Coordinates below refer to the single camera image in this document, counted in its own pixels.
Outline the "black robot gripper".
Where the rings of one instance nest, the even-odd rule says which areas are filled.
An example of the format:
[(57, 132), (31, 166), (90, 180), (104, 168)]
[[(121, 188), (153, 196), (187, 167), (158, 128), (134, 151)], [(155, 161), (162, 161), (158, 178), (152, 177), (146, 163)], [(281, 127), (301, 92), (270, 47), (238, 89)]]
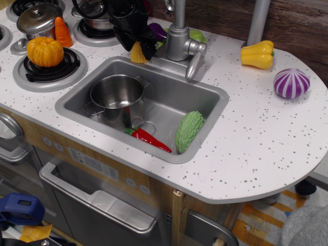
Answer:
[(152, 12), (150, 1), (108, 1), (111, 8), (113, 29), (116, 38), (125, 50), (131, 51), (140, 41), (141, 51), (150, 60), (157, 51), (157, 40), (148, 26), (148, 17)]

